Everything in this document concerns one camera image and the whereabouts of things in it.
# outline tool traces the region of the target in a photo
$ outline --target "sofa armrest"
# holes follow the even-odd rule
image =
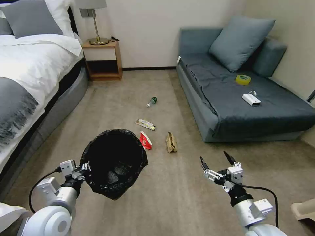
[[[208,53],[222,28],[181,28],[178,55]]]
[[[275,39],[266,38],[255,52],[252,71],[263,77],[271,77],[286,49],[285,44]]]

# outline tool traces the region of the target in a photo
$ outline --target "table lamp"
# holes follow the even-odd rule
[[[105,0],[76,0],[76,5],[81,9],[98,9],[107,7]],[[104,45],[109,43],[109,40],[107,38],[100,38],[95,20],[95,11],[92,10],[91,12],[93,15],[96,30],[96,38],[89,39],[89,43],[92,45]]]

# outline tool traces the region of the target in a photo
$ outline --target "gray pillow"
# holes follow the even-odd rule
[[[234,16],[210,47],[230,72],[237,71],[263,42],[275,20]]]
[[[16,38],[38,34],[63,35],[44,0],[20,0],[1,8]]]
[[[0,35],[12,35],[12,29],[7,19],[0,18]]]

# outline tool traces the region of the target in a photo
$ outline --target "blanket fringe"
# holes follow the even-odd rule
[[[18,130],[21,130],[26,124],[27,119],[34,114],[37,105],[38,102],[33,98],[33,96],[26,93],[14,115],[3,120],[0,124],[0,151],[1,148],[8,145],[10,141],[14,139]]]

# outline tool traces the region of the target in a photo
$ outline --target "white pillow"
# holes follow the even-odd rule
[[[12,225],[26,210],[19,206],[0,203],[0,233]]]
[[[0,3],[0,7],[5,7],[7,5],[10,5],[11,3]],[[0,10],[0,18],[5,18],[6,16],[3,14],[3,12]]]
[[[74,38],[74,34],[70,24],[68,8],[71,0],[45,0],[48,10],[53,19],[60,27],[64,36]]]

